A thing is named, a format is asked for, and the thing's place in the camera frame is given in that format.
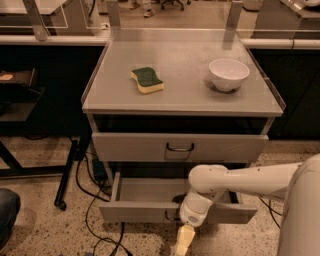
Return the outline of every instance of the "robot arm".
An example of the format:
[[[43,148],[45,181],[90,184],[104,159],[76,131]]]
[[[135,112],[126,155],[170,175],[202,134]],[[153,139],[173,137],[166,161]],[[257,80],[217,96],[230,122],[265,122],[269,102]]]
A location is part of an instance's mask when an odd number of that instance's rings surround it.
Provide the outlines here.
[[[199,227],[225,191],[283,201],[292,175],[301,163],[228,170],[198,165],[189,174],[190,191],[180,207],[183,223]]]
[[[177,256],[185,255],[193,228],[203,223],[225,191],[284,200],[278,256],[320,255],[320,154],[302,164],[232,171],[221,165],[199,165],[191,170],[189,182],[191,189],[180,208],[185,225],[179,230]]]

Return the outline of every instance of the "drawer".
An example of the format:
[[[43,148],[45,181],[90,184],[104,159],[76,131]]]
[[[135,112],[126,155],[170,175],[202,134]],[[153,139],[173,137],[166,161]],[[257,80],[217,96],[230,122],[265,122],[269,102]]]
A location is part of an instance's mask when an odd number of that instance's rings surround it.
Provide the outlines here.
[[[101,161],[229,162],[257,160],[266,135],[93,133]]]
[[[180,204],[189,191],[187,179],[139,179],[121,178],[116,173],[110,202],[99,205],[106,223],[179,222]],[[253,205],[242,203],[241,194],[236,194],[238,203],[233,203],[225,193],[213,205],[205,223],[246,224],[257,212]]]

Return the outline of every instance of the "drawer handle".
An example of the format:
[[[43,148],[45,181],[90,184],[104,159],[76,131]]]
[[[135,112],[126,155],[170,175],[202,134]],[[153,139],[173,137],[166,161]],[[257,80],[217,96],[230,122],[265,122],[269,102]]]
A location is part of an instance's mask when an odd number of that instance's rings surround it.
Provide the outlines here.
[[[167,143],[167,149],[169,151],[176,151],[176,152],[190,152],[190,151],[194,150],[194,144],[191,143],[190,148],[173,148],[173,147],[170,147],[169,143]]]

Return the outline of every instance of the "terrazzo floor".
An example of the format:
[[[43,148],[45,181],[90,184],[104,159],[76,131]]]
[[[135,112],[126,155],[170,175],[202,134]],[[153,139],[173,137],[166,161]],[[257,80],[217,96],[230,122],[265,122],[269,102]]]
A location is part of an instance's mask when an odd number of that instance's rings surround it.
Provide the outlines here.
[[[0,138],[20,163],[27,166],[64,164],[68,155],[68,138],[47,138],[30,141],[21,137]],[[92,146],[88,149],[89,167]],[[301,162],[320,152],[319,141],[269,141],[256,166]],[[7,256],[85,256],[110,255],[114,245],[93,236],[86,227],[86,212],[93,197],[83,193],[76,184],[78,162],[74,162],[65,194],[66,211],[54,206],[60,177],[24,178],[0,180],[0,187],[9,188],[21,196],[22,207],[16,221]],[[86,161],[79,168],[80,184],[93,194],[98,188],[88,176]],[[269,215],[268,209],[256,197],[243,195],[245,204],[258,208],[256,215],[246,225],[203,225],[188,255],[191,256],[256,256],[276,255],[279,229]],[[93,202],[88,214],[88,224],[95,234],[120,238],[121,224],[105,224]],[[281,203],[273,207],[282,210]],[[173,255],[179,224],[125,223],[122,245],[135,256]],[[127,255],[122,247],[117,256]]]

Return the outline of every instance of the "yellow sponge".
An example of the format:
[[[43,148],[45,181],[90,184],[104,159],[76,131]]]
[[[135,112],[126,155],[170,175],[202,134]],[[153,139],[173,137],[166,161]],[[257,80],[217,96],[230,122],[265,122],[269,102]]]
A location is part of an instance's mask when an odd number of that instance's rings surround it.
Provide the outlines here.
[[[131,78],[136,80],[140,92],[147,94],[164,89],[164,83],[161,81],[153,68],[144,67],[131,71]]]

